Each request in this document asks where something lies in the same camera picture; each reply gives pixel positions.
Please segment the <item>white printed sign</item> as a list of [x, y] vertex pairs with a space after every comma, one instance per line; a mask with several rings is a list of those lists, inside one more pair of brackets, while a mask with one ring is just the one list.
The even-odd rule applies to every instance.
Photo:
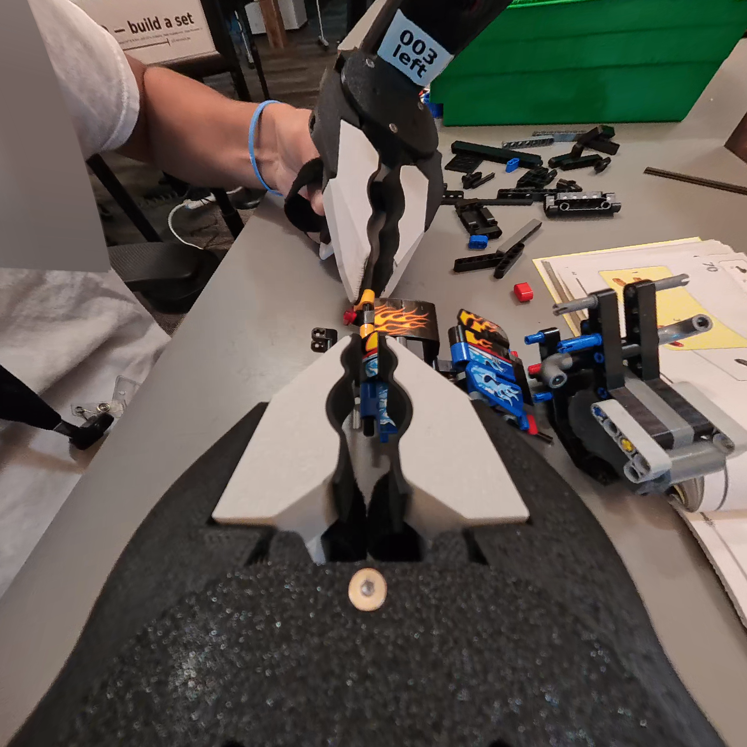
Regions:
[[75, 1], [123, 51], [144, 64], [168, 64], [217, 53], [200, 1]]

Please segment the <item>pile of black lego pieces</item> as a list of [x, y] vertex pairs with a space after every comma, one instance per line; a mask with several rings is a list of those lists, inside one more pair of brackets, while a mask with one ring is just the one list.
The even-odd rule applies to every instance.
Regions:
[[544, 208], [547, 193], [587, 191], [574, 179], [563, 177], [563, 173], [603, 173], [619, 151], [614, 138], [612, 126], [598, 125], [585, 132], [537, 132], [501, 146], [457, 140], [451, 145], [453, 156], [444, 169], [461, 175], [462, 191], [445, 191], [443, 203], [458, 204], [464, 201], [464, 191], [477, 190], [490, 182], [495, 173], [483, 173], [480, 168], [484, 163], [493, 163], [504, 166], [506, 173], [518, 172], [519, 176], [515, 186], [500, 188], [494, 199], [482, 200], [485, 205], [538, 203]]

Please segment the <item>black holed lego beam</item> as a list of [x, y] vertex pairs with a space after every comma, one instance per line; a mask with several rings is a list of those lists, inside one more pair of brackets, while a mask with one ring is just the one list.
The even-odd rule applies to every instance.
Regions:
[[455, 274], [463, 274], [472, 271], [494, 269], [503, 260], [505, 252], [480, 254], [457, 258], [453, 264]]

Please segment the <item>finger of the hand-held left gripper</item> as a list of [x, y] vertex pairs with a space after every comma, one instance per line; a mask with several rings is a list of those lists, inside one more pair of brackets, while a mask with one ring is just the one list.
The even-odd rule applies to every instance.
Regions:
[[380, 192], [384, 221], [378, 233], [377, 294], [389, 295], [441, 204], [442, 154], [395, 167]]
[[370, 183], [379, 174], [381, 161], [365, 133], [342, 120], [338, 145], [338, 170], [323, 191], [323, 204], [331, 247], [349, 301], [356, 302], [365, 284], [372, 251], [368, 224], [373, 215]]

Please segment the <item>person's left forearm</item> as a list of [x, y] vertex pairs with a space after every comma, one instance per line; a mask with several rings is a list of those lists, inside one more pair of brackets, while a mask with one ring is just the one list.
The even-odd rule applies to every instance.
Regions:
[[260, 187], [247, 142], [257, 104], [226, 98], [171, 70], [126, 60], [137, 84], [139, 113], [118, 153], [198, 186]]

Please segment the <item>green plastic bin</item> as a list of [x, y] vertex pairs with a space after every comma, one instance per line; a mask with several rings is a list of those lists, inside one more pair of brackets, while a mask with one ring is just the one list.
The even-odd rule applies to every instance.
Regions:
[[514, 2], [430, 87], [445, 126], [681, 121], [746, 2]]

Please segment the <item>lego instruction booklet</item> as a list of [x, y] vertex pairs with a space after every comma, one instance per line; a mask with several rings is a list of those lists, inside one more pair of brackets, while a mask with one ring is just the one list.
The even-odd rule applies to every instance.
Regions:
[[[745, 255], [717, 240], [684, 238], [630, 247], [537, 258], [533, 261], [557, 303], [606, 286], [622, 300], [623, 286], [686, 274], [686, 287], [658, 294], [658, 324], [698, 313], [713, 329], [666, 345], [662, 378], [671, 386], [690, 382], [745, 427]], [[677, 487], [678, 508], [689, 524], [743, 624], [746, 623], [746, 456], [724, 470]]]

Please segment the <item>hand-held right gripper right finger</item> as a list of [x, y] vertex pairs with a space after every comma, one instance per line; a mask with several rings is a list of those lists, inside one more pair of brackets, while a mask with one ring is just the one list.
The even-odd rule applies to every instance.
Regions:
[[378, 483], [391, 528], [431, 540], [464, 528], [523, 524], [529, 510], [474, 402], [413, 352], [380, 335], [379, 378], [397, 427], [390, 468]]

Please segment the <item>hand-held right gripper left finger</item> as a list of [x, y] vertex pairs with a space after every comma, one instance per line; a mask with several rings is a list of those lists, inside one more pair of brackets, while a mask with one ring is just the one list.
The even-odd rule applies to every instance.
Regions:
[[341, 339], [267, 404], [212, 518], [298, 534], [318, 563], [365, 559], [365, 501], [343, 424], [361, 337]]

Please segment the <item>blue flame lego car body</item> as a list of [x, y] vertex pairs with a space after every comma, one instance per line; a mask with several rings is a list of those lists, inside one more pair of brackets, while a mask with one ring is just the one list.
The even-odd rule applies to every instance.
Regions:
[[503, 329], [462, 309], [448, 330], [450, 358], [438, 359], [440, 336], [432, 303], [376, 298], [364, 291], [361, 301], [344, 314], [346, 324], [359, 327], [363, 377], [359, 389], [359, 421], [364, 435], [387, 443], [398, 429], [387, 411], [388, 386], [379, 373], [378, 347], [384, 335], [414, 352], [445, 379], [474, 400], [481, 400], [519, 430], [552, 444], [540, 433], [530, 408], [534, 399], [518, 354]]

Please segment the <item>black lego frame piece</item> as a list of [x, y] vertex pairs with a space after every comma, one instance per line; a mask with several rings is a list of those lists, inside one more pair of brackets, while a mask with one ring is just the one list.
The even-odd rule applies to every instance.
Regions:
[[503, 234], [488, 206], [480, 200], [464, 200], [456, 204], [455, 212], [470, 236], [481, 235], [497, 240]]
[[545, 195], [544, 213], [551, 219], [611, 217], [620, 211], [621, 203], [611, 192], [561, 191]]

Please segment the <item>black grey lego chassis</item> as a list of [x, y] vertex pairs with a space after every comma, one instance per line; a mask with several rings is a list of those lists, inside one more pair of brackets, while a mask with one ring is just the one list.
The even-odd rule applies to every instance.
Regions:
[[658, 293], [689, 276], [640, 279], [555, 304], [560, 316], [587, 311], [582, 334], [562, 339], [552, 327], [527, 335], [541, 362], [529, 367], [543, 385], [547, 419], [572, 462], [603, 485], [622, 481], [638, 494], [664, 493], [725, 470], [745, 452], [745, 428], [687, 382], [661, 378], [659, 348], [710, 331], [704, 312], [658, 326]]

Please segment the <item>person's white shirt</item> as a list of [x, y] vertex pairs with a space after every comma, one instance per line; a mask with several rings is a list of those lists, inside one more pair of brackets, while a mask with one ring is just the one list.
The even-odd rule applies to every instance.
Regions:
[[[83, 156], [124, 145], [140, 102], [119, 44], [73, 2], [29, 5]], [[113, 270], [8, 268], [1, 278], [2, 366], [63, 414], [106, 400], [118, 377], [142, 383], [170, 341]], [[2, 422], [2, 593], [94, 453], [75, 452], [60, 434]]]

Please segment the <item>wooden post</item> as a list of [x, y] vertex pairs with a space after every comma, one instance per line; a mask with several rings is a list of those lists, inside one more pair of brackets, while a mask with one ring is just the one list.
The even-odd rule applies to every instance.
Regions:
[[279, 9], [279, 2], [275, 0], [260, 0], [257, 3], [260, 7], [270, 48], [285, 49], [287, 38], [285, 24]]

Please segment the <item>dark grey long lego beam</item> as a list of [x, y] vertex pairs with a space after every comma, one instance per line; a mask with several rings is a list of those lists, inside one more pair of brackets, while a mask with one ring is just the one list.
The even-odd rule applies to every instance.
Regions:
[[511, 236], [497, 250], [498, 263], [493, 272], [495, 279], [503, 279], [518, 262], [524, 252], [525, 245], [542, 227], [542, 221], [533, 219]]

